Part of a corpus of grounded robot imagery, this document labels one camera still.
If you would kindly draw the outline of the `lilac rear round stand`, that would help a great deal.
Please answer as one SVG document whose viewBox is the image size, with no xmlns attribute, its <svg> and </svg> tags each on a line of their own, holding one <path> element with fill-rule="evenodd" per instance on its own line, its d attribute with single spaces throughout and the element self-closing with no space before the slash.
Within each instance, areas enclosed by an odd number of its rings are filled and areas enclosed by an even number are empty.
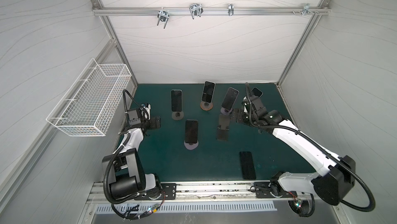
<svg viewBox="0 0 397 224">
<path fill-rule="evenodd" d="M 221 114 L 223 114 L 225 116 L 229 116 L 233 112 L 233 109 L 225 109 L 222 107 L 220 112 L 221 112 Z"/>
</svg>

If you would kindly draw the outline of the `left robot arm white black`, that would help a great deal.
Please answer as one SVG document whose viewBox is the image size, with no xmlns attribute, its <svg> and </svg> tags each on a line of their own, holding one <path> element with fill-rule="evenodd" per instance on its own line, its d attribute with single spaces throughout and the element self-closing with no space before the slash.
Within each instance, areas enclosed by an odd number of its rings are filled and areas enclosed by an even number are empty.
<svg viewBox="0 0 397 224">
<path fill-rule="evenodd" d="M 119 134 L 121 143 L 102 159 L 103 191 L 108 202 L 121 204 L 139 196 L 158 199 L 161 183 L 156 174 L 146 174 L 138 155 L 145 132 L 161 128 L 159 116 L 141 120 Z"/>
</svg>

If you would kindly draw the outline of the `lilac front round stand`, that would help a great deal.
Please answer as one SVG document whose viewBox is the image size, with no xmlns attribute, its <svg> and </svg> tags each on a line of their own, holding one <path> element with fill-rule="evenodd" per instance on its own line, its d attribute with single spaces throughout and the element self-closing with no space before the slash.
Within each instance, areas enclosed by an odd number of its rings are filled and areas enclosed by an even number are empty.
<svg viewBox="0 0 397 224">
<path fill-rule="evenodd" d="M 187 141 L 184 141 L 184 146 L 188 150 L 194 150 L 199 146 L 199 142 L 197 141 L 195 143 L 188 143 Z"/>
</svg>

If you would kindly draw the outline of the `aluminium crossbar rail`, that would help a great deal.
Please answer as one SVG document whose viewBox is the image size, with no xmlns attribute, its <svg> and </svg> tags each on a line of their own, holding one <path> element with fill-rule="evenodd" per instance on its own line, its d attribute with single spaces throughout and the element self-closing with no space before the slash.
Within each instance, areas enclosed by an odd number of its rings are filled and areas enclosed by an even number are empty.
<svg viewBox="0 0 397 224">
<path fill-rule="evenodd" d="M 234 16 L 270 16 L 294 15 L 292 11 L 300 11 L 303 7 L 237 7 L 234 6 Z M 318 11 L 319 15 L 328 15 L 330 8 L 310 7 Z M 157 16 L 160 10 L 167 11 L 170 16 L 190 16 L 188 7 L 163 7 L 163 8 L 99 8 L 94 9 L 96 16 Z M 203 16 L 228 16 L 226 7 L 203 7 Z"/>
</svg>

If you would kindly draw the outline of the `metal u-bolt clamp left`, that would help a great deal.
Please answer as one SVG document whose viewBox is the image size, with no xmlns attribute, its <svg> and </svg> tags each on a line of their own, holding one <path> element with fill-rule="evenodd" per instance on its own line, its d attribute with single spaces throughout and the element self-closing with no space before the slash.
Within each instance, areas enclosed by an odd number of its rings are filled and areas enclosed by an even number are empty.
<svg viewBox="0 0 397 224">
<path fill-rule="evenodd" d="M 165 29 L 165 28 L 166 28 L 166 25 L 167 25 L 167 23 L 168 23 L 168 20 L 169 20 L 169 18 L 170 18 L 170 15 L 168 14 L 167 11 L 160 10 L 160 11 L 158 12 L 157 17 L 158 17 L 157 26 L 159 26 L 160 23 L 163 23 L 163 28 Z"/>
</svg>

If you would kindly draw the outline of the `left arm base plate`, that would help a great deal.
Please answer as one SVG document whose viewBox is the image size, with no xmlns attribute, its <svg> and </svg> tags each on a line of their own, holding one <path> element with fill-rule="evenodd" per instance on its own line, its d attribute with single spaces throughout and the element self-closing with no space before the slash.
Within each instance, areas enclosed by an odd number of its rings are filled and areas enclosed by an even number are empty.
<svg viewBox="0 0 397 224">
<path fill-rule="evenodd" d="M 160 200 L 175 200 L 176 198 L 176 184 L 175 183 L 161 183 L 158 191 L 150 192 L 134 198 L 135 201 L 160 201 Z"/>
</svg>

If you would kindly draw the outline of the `metal bracket right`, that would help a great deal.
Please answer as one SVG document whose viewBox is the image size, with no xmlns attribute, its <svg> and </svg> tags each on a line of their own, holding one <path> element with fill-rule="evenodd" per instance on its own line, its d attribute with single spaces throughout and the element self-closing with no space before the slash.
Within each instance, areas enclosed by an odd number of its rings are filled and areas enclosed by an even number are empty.
<svg viewBox="0 0 397 224">
<path fill-rule="evenodd" d="M 305 15 L 319 15 L 320 13 L 318 11 L 313 11 L 310 9 L 310 5 L 306 4 L 305 6 L 303 6 L 303 8 L 300 11 L 292 11 L 292 14 L 294 15 L 300 15 L 300 16 L 305 16 Z"/>
</svg>

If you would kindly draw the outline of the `phone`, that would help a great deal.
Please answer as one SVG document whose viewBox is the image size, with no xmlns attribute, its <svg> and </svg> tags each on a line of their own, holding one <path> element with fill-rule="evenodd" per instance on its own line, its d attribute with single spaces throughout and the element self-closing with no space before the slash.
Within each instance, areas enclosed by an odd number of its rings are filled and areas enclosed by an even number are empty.
<svg viewBox="0 0 397 224">
<path fill-rule="evenodd" d="M 214 82 L 205 81 L 201 101 L 211 103 L 215 91 L 216 84 Z"/>
<path fill-rule="evenodd" d="M 221 104 L 221 108 L 223 107 L 225 109 L 232 109 L 237 100 L 238 95 L 239 95 L 238 90 L 229 87 Z"/>
<path fill-rule="evenodd" d="M 256 172 L 251 152 L 239 152 L 239 161 L 244 180 L 256 180 Z"/>
<path fill-rule="evenodd" d="M 185 143 L 197 144 L 198 143 L 198 121 L 187 120 L 185 123 Z"/>
<path fill-rule="evenodd" d="M 257 87 L 254 87 L 251 90 L 251 93 L 253 96 L 258 97 L 258 98 L 260 98 L 263 95 L 263 92 L 260 89 L 258 89 Z"/>
<path fill-rule="evenodd" d="M 183 111 L 183 92 L 181 90 L 171 90 L 172 112 Z"/>
</svg>

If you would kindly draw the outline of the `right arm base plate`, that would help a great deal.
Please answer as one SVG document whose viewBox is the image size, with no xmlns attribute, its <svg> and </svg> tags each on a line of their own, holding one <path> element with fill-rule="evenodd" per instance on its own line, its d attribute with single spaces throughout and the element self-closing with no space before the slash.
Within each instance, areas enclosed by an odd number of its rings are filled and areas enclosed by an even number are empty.
<svg viewBox="0 0 397 224">
<path fill-rule="evenodd" d="M 256 198 L 292 198 L 296 199 L 297 196 L 291 192 L 283 190 L 275 182 L 254 182 L 249 191 L 255 194 Z"/>
</svg>

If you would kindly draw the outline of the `grey round stand left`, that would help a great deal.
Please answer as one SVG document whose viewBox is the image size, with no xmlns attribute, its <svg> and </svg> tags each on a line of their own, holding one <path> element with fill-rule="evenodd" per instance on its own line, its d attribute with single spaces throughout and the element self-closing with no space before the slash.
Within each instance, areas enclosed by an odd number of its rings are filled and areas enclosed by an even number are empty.
<svg viewBox="0 0 397 224">
<path fill-rule="evenodd" d="M 172 119 L 175 121 L 182 120 L 184 118 L 184 112 L 183 111 L 174 111 L 172 112 Z"/>
</svg>

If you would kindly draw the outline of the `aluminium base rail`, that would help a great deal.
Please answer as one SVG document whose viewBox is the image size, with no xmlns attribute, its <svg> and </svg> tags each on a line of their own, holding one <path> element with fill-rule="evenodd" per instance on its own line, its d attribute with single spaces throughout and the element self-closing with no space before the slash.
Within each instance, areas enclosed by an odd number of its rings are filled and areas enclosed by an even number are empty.
<svg viewBox="0 0 397 224">
<path fill-rule="evenodd" d="M 256 198 L 249 191 L 256 181 L 190 181 L 165 182 L 176 184 L 175 202 L 188 201 L 259 201 L 259 200 L 310 200 L 310 194 L 292 192 L 297 196 L 292 198 Z"/>
</svg>

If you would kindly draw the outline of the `metal clamp small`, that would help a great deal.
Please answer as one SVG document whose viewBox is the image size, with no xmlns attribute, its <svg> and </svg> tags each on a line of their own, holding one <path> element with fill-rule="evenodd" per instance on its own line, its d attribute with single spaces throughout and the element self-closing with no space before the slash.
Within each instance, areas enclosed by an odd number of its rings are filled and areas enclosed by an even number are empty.
<svg viewBox="0 0 397 224">
<path fill-rule="evenodd" d="M 234 15 L 234 5 L 233 4 L 229 4 L 228 5 L 228 15 L 229 16 L 233 16 Z"/>
</svg>

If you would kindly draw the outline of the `phone on wooden stand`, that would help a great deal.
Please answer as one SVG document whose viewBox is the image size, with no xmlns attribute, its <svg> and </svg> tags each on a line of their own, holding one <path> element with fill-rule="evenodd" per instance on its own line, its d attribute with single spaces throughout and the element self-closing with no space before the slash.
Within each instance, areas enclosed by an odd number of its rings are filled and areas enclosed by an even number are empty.
<svg viewBox="0 0 397 224">
<path fill-rule="evenodd" d="M 201 101 L 211 103 L 215 91 L 216 84 L 214 82 L 205 81 Z"/>
</svg>

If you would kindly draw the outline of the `lilac round stand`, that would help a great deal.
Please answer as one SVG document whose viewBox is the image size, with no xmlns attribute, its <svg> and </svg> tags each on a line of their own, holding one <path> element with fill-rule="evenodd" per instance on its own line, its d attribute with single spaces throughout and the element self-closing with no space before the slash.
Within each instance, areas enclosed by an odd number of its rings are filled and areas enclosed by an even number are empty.
<svg viewBox="0 0 397 224">
<path fill-rule="evenodd" d="M 233 109 L 225 109 L 222 107 L 220 112 L 221 112 L 221 114 L 223 114 L 225 116 L 229 116 L 233 112 Z"/>
<path fill-rule="evenodd" d="M 187 141 L 184 141 L 184 146 L 188 150 L 194 150 L 199 146 L 199 142 L 197 141 L 195 143 L 188 143 Z"/>
</svg>

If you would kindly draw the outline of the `metal u-bolt clamp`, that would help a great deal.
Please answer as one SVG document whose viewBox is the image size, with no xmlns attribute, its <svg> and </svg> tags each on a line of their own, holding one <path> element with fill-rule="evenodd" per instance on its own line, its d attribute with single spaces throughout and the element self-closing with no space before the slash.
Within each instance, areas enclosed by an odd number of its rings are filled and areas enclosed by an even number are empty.
<svg viewBox="0 0 397 224">
<path fill-rule="evenodd" d="M 189 11 L 191 14 L 192 19 L 195 19 L 195 17 L 201 17 L 203 13 L 203 6 L 202 4 L 191 4 L 189 6 Z"/>
<path fill-rule="evenodd" d="M 160 10 L 160 11 L 158 12 L 157 17 L 158 17 L 157 26 L 159 26 L 160 23 L 163 23 L 163 28 L 165 29 L 165 28 L 166 28 L 166 25 L 167 25 L 167 23 L 168 23 L 168 20 L 169 20 L 169 18 L 170 18 L 170 15 L 168 14 L 167 11 Z"/>
</svg>

